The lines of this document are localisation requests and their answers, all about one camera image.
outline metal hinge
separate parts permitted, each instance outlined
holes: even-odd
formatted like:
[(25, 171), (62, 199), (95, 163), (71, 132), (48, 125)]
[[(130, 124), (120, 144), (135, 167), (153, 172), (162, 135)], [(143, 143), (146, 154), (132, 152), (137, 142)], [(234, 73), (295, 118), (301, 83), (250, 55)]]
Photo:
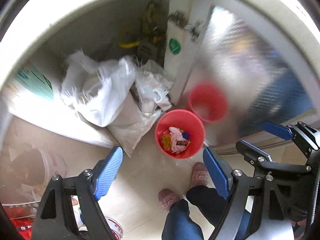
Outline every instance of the metal hinge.
[(193, 42), (198, 41), (204, 27), (204, 22), (200, 20), (196, 21), (194, 25), (189, 24), (188, 20), (186, 19), (186, 14), (178, 10), (169, 15), (168, 21), (174, 23), (182, 30), (189, 31), (192, 34), (191, 41)]

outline person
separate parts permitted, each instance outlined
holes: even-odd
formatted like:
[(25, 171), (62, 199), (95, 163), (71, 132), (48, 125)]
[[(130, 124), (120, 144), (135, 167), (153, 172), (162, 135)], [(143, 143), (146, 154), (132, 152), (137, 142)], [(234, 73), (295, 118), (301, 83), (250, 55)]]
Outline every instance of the person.
[[(191, 186), (186, 193), (188, 201), (197, 206), (204, 217), (216, 227), (223, 214), (227, 201), (219, 196), (215, 188), (207, 187), (209, 173), (204, 163), (196, 163), (192, 169)], [(189, 217), (188, 202), (170, 189), (163, 189), (158, 194), (159, 202), (169, 211), (162, 240), (204, 240), (201, 227)], [(236, 239), (244, 237), (249, 223), (250, 213), (245, 211)]]

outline black pants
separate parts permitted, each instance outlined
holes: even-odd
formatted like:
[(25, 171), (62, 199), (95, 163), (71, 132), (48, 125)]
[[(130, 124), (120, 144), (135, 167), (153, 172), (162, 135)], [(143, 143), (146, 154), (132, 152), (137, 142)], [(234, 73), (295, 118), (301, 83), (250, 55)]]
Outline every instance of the black pants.
[[(187, 192), (186, 197), (191, 204), (198, 207), (210, 224), (214, 227), (217, 226), (227, 202), (218, 195), (215, 188), (196, 186)], [(164, 224), (162, 240), (203, 240), (200, 226), (193, 222), (189, 215), (190, 211), (186, 200), (182, 199), (172, 205)], [(250, 213), (245, 211), (236, 239), (241, 239), (244, 236), (249, 218)]]

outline cabinet door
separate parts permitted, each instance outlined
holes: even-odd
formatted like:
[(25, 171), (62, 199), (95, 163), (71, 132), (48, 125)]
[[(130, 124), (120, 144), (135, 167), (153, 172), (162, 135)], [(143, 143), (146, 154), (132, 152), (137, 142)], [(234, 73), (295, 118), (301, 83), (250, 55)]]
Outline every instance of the cabinet door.
[(221, 89), (228, 111), (205, 125), (209, 145), (228, 153), (241, 138), (259, 147), (283, 143), (262, 131), (264, 121), (318, 126), (318, 79), (276, 24), (240, 0), (192, 0), (189, 24), (196, 22), (203, 23), (199, 38), (185, 30), (180, 59), (171, 66), (177, 73), (170, 96), (185, 108), (196, 84), (209, 81)]

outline green sticker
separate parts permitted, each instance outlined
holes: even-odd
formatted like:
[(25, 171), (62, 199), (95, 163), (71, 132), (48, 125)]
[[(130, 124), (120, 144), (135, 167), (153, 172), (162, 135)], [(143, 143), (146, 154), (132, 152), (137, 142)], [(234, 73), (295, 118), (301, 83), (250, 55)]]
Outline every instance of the green sticker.
[(173, 55), (179, 54), (181, 50), (180, 43), (176, 39), (170, 39), (169, 41), (169, 49)]
[(35, 95), (53, 101), (54, 94), (51, 82), (31, 62), (28, 62), (17, 72), (15, 79)]

